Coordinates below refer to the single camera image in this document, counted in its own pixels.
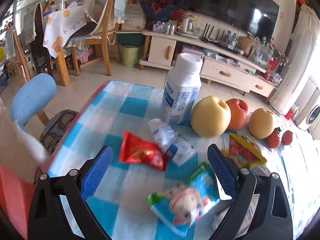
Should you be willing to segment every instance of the screw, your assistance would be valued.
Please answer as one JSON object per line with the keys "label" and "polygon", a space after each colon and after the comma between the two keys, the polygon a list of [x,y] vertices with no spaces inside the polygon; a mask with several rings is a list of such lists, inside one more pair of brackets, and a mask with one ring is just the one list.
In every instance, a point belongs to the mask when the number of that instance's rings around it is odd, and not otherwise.
{"label": "screw", "polygon": [[272,173],[272,177],[274,177],[275,179],[279,179],[279,174],[278,173]]}
{"label": "screw", "polygon": [[69,171],[69,175],[70,176],[76,176],[78,174],[78,171],[77,170],[71,170]]}
{"label": "screw", "polygon": [[248,174],[249,174],[249,170],[246,169],[246,168],[242,168],[240,171],[241,171],[241,173],[244,174],[244,175],[248,175]]}
{"label": "screw", "polygon": [[48,177],[48,175],[44,173],[44,174],[42,174],[42,175],[40,176],[40,179],[41,179],[41,180],[45,180],[47,177]]}

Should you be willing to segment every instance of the table leg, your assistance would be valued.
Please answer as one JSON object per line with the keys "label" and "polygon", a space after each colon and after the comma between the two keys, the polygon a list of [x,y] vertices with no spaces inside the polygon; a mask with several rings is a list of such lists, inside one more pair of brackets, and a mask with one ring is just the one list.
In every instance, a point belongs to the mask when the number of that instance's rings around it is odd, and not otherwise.
{"label": "table leg", "polygon": [[66,87],[71,83],[71,81],[70,81],[66,61],[63,55],[63,50],[60,50],[57,58],[55,59],[55,62],[56,62],[56,67],[59,73],[61,85],[63,87]]}
{"label": "table leg", "polygon": [[[146,36],[145,41],[144,41],[143,56],[142,56],[143,60],[147,60],[147,53],[148,53],[150,38],[151,38],[151,36]],[[139,69],[143,70],[143,65],[139,65]]]}

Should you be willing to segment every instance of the tomato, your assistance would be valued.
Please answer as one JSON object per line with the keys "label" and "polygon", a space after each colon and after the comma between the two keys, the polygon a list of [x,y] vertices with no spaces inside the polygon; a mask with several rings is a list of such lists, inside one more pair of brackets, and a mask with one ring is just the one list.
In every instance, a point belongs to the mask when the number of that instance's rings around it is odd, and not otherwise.
{"label": "tomato", "polygon": [[274,130],[272,134],[265,139],[265,141],[269,148],[277,148],[281,143],[280,132],[278,130]]}
{"label": "tomato", "polygon": [[291,131],[285,131],[282,135],[282,143],[284,145],[290,145],[293,141],[293,133]]}

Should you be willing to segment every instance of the tv screen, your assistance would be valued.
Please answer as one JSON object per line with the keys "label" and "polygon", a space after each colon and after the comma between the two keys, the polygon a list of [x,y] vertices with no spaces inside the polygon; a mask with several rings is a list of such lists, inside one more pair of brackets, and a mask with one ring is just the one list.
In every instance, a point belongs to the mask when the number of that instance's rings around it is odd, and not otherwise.
{"label": "tv screen", "polygon": [[183,0],[182,8],[214,17],[253,36],[270,39],[279,6],[272,0]]}

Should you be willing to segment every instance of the curtain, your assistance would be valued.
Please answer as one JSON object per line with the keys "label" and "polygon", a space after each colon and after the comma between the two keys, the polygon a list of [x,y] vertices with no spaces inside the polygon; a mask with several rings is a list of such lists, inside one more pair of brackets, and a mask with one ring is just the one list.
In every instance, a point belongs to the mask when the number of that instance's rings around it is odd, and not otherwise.
{"label": "curtain", "polygon": [[304,88],[313,67],[320,62],[317,52],[317,38],[320,33],[320,20],[314,10],[301,6],[299,19],[292,35],[292,49],[289,54],[291,67],[282,77],[277,91],[271,97],[270,106],[283,115],[295,103]]}

